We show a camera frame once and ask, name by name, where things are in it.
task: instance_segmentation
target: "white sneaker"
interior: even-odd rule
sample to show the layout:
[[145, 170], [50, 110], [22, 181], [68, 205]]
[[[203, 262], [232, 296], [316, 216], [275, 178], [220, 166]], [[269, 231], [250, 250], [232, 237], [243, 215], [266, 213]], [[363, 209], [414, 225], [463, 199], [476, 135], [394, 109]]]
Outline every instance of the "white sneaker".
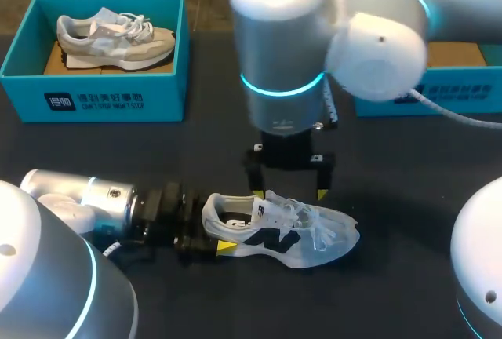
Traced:
[[174, 33], [153, 27], [147, 20], [106, 8], [85, 20], [60, 16], [57, 39], [67, 54], [66, 67], [116, 66], [138, 71], [163, 61], [174, 50]]
[[257, 196], [212, 194], [202, 209], [209, 236], [236, 246], [233, 257], [265, 254], [290, 268], [309, 268], [334, 261], [359, 240], [357, 222], [344, 213], [284, 199], [267, 191]]

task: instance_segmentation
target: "white cable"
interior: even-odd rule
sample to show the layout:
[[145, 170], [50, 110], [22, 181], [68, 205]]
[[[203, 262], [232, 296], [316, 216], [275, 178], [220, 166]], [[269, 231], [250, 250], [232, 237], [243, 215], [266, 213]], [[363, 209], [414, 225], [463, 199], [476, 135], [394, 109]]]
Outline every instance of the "white cable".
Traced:
[[439, 106], [426, 98], [423, 94], [418, 93], [415, 89], [411, 89], [409, 91], [409, 94], [415, 98], [416, 100], [419, 100], [422, 104], [425, 106], [428, 106], [434, 111], [437, 111], [439, 114], [444, 115], [445, 117], [451, 118], [454, 121], [463, 123], [464, 125], [469, 125], [469, 126], [475, 126], [475, 127], [485, 127], [487, 129], [502, 129], [502, 123], [497, 123], [497, 122], [487, 122], [487, 121], [479, 121], [477, 119], [472, 119], [465, 117], [463, 115], [454, 113], [448, 109], [443, 108], [442, 106]]
[[109, 257], [110, 254], [112, 254], [114, 251], [116, 251], [117, 249], [120, 249], [122, 247], [122, 244], [120, 242], [116, 242], [112, 245], [110, 245], [104, 252], [103, 252], [103, 255], [105, 257]]

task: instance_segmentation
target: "shoelace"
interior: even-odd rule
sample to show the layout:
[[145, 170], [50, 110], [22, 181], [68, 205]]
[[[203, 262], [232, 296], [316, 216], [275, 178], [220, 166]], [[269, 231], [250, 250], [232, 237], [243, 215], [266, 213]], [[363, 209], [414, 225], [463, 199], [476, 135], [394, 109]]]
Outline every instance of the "shoelace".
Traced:
[[298, 213], [302, 210], [305, 211], [309, 217], [312, 239], [314, 241], [314, 250], [326, 251], [329, 246], [331, 246], [336, 238], [336, 233], [324, 227], [320, 220], [320, 213], [317, 209], [312, 206], [306, 205], [305, 203], [298, 202], [295, 199], [287, 199], [290, 204], [286, 204], [291, 211], [290, 214], [293, 216], [293, 223], [296, 225], [302, 225], [301, 221], [298, 221]]
[[126, 36], [127, 38], [134, 38], [138, 42], [143, 41], [146, 37], [151, 36], [154, 27], [149, 22], [150, 19], [145, 19], [143, 15], [134, 15], [132, 13], [119, 13], [119, 16], [125, 17], [124, 27], [125, 31], [117, 33], [117, 36]]

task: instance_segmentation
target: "open box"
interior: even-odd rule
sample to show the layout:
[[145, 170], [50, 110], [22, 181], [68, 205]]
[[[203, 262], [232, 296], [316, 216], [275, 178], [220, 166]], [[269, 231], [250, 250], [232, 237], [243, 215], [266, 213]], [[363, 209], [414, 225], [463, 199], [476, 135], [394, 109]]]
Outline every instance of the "open box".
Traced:
[[[172, 66], [140, 74], [44, 75], [58, 17], [86, 19], [102, 7], [142, 14], [155, 27], [174, 31]], [[179, 122], [189, 41], [184, 0], [32, 0], [0, 69], [0, 82], [23, 122]]]
[[[502, 46], [429, 44], [427, 71], [416, 87], [429, 100], [462, 114], [502, 112]], [[361, 117], [437, 115], [412, 97], [376, 103], [355, 99]]]

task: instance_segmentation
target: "new balance logo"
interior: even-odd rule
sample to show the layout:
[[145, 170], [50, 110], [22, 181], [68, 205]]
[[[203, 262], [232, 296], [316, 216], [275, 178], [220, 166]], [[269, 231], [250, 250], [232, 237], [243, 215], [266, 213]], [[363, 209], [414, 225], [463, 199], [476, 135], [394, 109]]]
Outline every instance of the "new balance logo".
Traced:
[[281, 231], [277, 228], [262, 228], [244, 241], [244, 243], [251, 246], [257, 246], [263, 243], [265, 249], [284, 254], [291, 249], [295, 243], [300, 241], [300, 235], [296, 231], [289, 231], [281, 241], [279, 241], [280, 235]]

